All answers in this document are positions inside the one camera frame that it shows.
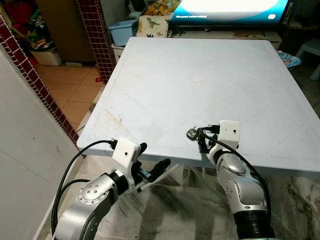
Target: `circular mark on table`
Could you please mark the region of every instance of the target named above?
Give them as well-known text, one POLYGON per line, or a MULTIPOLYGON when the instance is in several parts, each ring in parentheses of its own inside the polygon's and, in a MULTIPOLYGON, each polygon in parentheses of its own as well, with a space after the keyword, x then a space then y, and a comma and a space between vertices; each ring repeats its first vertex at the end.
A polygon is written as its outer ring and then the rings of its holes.
POLYGON ((200 83, 204 80, 203 76, 200 75, 194 75, 192 76, 192 81, 194 81, 195 83, 200 83))

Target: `light blue plastic basket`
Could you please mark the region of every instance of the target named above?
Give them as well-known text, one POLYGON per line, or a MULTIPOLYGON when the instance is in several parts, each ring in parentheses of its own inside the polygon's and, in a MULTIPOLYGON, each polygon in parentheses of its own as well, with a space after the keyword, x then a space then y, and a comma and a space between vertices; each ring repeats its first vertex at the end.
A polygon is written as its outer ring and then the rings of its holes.
POLYGON ((119 21, 110 25, 108 28, 111 32, 114 45, 123 47, 127 44, 129 38, 136 36, 138 31, 138 20, 119 21))

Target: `white stool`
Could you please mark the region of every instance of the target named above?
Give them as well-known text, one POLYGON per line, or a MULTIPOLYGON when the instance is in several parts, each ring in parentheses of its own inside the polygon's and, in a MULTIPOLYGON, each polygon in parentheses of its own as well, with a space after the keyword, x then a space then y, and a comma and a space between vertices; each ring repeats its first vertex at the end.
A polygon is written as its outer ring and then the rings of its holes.
MULTIPOLYGON (((296 57, 301 59, 301 56, 304 52, 308 52, 317 56, 320 56, 320 39, 312 38, 309 41, 302 44, 299 51, 296 53, 296 57)), ((320 65, 313 71, 310 76, 312 81, 319 81, 320 78, 320 65)))

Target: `marble floor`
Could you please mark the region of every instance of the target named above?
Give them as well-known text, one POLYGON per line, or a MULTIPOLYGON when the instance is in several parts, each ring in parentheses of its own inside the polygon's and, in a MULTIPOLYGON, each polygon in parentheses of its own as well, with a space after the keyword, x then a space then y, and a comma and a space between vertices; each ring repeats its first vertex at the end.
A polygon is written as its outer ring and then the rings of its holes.
MULTIPOLYGON (((320 85, 309 80, 312 71, 312 67, 302 65, 291 74, 320 116, 320 85)), ((90 114, 87 113, 80 126, 85 125, 90 114)), ((143 162, 147 170, 153 165, 143 162)), ((110 166, 109 157, 87 156, 76 178, 94 179, 109 173, 110 166)), ((201 176, 196 177, 188 167, 182 167, 141 193, 124 193, 102 219, 94 239, 237 240, 234 219, 219 194, 223 192, 214 171, 207 169, 204 178, 201 176)), ((265 174, 263 177, 270 191, 271 224, 276 236, 280 240, 320 240, 320 176, 308 179, 265 174)), ((59 215, 73 201, 80 185, 70 187, 59 215)), ((46 240, 50 239, 49 231, 46 240)))

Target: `white plastic table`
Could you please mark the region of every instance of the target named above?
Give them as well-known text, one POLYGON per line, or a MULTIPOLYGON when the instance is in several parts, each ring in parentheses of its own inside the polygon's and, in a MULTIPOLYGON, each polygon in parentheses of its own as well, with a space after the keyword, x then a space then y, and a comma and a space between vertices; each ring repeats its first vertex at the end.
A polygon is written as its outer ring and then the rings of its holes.
POLYGON ((126 137, 148 144, 141 160, 213 167, 186 132, 220 120, 241 123, 238 151, 252 165, 320 172, 320 120, 264 40, 132 37, 77 145, 126 137))

